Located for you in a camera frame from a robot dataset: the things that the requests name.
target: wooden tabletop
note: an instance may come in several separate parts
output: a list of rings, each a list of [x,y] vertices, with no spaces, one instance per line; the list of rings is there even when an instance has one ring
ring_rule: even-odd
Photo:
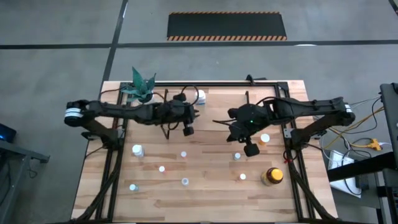
[[[287,81],[290,96],[306,101],[307,93],[301,80]],[[102,91],[119,88],[120,82],[105,82]],[[164,94],[164,87],[155,88]],[[170,87],[168,100],[181,88]],[[294,207],[289,170],[282,153],[284,142],[280,126],[269,126],[257,133],[271,137],[266,146],[259,146],[261,153],[247,158],[244,144],[226,142],[228,127],[212,122],[212,119],[229,119],[227,110],[246,102],[245,91],[249,91],[251,102],[266,96],[275,96],[273,87],[200,87],[206,93],[206,104],[195,105],[200,117],[193,124],[195,134],[184,137],[181,124],[170,132],[166,140],[159,126],[144,126],[129,121],[124,144],[124,155],[120,173],[118,196],[114,211],[114,222],[294,222],[297,216]],[[194,90],[185,90],[187,101],[194,100]],[[101,101],[116,103],[117,91],[104,93]],[[112,118],[97,118],[111,127]],[[311,117],[296,120],[299,128],[313,122]],[[137,158],[131,148],[135,144],[144,147],[145,156]],[[87,153],[99,148],[100,141],[89,143]],[[182,151],[187,152],[184,159]],[[239,152],[242,158],[233,160]],[[311,147],[303,150],[305,167],[311,191],[320,203],[337,217],[335,203],[326,174],[322,153]],[[72,218],[84,212],[100,189],[106,150],[90,155],[81,173]],[[159,172],[165,167],[165,173]],[[260,174],[271,167],[284,172],[282,183],[272,187],[263,185]],[[239,180],[246,174],[246,180]],[[189,185],[181,184],[182,178],[189,179]],[[136,184],[139,191],[130,191]],[[104,204],[104,217],[108,211],[110,191]],[[303,193],[300,198],[304,214],[307,214]]]

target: yellow black hazard stripe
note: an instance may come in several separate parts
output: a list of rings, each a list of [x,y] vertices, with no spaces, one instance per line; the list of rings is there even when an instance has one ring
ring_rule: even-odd
[[[171,36],[168,41],[283,41],[286,36]]]
[[[171,12],[168,41],[287,40],[278,11]]]
[[[172,14],[279,14],[279,12],[171,12],[170,15]]]

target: concrete floor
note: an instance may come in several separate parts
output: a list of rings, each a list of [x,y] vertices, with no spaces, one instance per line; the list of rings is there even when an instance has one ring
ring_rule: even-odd
[[[0,44],[110,43],[121,2],[0,0]],[[119,42],[164,42],[171,11],[280,11],[288,40],[398,36],[398,17],[387,1],[129,0]],[[39,174],[26,178],[13,223],[69,219],[86,141],[81,129],[64,125],[65,104],[98,96],[108,53],[108,49],[0,50],[0,123],[18,131],[16,144],[51,155],[46,165],[32,163]],[[131,80],[132,65],[145,75],[157,72],[158,80],[242,80],[251,74],[305,80],[310,99],[343,96],[355,102],[376,96],[381,83],[396,82],[397,61],[398,45],[118,49],[110,80]],[[370,105],[359,107],[357,117],[368,115]],[[388,142],[384,113],[377,119],[376,130],[348,138]],[[362,128],[373,125],[368,121]],[[340,218],[377,222],[373,209],[333,194]]]

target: green plant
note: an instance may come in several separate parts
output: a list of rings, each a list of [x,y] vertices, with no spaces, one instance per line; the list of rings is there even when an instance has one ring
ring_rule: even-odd
[[[132,68],[132,83],[127,85],[122,90],[123,93],[131,94],[132,96],[127,99],[127,101],[132,102],[134,100],[139,100],[141,103],[146,103],[152,99],[152,90],[155,88],[155,75],[146,80],[143,79],[140,73],[133,67]]]

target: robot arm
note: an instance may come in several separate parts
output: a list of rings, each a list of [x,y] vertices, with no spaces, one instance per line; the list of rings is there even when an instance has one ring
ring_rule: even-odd
[[[193,120],[198,117],[198,111],[190,103],[184,102],[183,93],[174,96],[170,101],[163,103],[150,103],[139,106],[114,105],[100,101],[78,100],[67,103],[65,124],[71,127],[83,127],[88,132],[82,133],[83,137],[91,139],[92,136],[101,138],[106,148],[119,145],[118,131],[105,128],[95,120],[96,117],[105,116],[112,118],[133,119],[139,124],[160,125],[170,123],[183,123],[184,136],[193,134]]]
[[[301,116],[324,115],[321,119],[303,129],[293,129],[288,135],[291,149],[302,149],[315,134],[323,135],[332,126],[347,126],[355,120],[348,104],[343,98],[332,100],[298,101],[293,98],[267,97],[256,105],[245,104],[228,110],[230,118],[235,119],[229,126],[230,141],[245,142],[247,156],[259,154],[259,149],[251,143],[251,136],[269,125],[287,124]]]

